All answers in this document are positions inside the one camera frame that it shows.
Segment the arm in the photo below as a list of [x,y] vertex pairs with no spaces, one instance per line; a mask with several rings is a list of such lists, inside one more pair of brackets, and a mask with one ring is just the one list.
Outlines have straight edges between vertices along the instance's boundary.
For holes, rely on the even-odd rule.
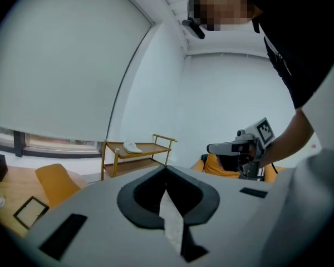
[[301,108],[296,109],[288,127],[266,149],[260,167],[285,159],[299,151],[310,140],[314,131]]
[[204,169],[204,162],[203,160],[198,160],[198,162],[196,164],[194,164],[194,166],[191,168],[192,170],[195,170],[195,171],[200,171],[200,172],[203,172],[203,169]]

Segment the black rectangular strip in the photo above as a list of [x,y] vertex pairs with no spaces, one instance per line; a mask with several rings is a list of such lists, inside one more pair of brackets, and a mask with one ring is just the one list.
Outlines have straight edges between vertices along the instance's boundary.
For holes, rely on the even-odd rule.
[[50,238],[41,245],[40,250],[59,260],[86,219],[86,216],[71,214]]
[[250,188],[242,188],[240,190],[241,193],[245,193],[251,196],[255,196],[255,197],[259,197],[259,198],[265,198],[267,195],[267,192],[265,191],[259,191],[259,190],[255,190],[255,189],[250,189]]

